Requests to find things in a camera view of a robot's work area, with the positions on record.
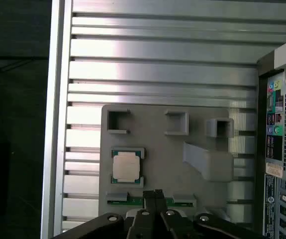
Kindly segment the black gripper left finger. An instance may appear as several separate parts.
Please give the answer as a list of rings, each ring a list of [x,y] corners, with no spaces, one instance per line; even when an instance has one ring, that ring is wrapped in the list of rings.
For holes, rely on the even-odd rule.
[[[87,221],[55,239],[150,239],[155,223],[155,193],[143,192],[143,209],[134,217],[124,218],[117,213],[106,213]]]

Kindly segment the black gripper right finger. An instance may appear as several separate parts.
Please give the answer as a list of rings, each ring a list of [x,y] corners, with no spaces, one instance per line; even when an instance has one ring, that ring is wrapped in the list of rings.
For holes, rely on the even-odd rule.
[[[171,239],[264,239],[265,236],[213,214],[200,213],[191,220],[170,210],[161,189],[155,190],[155,204]]]

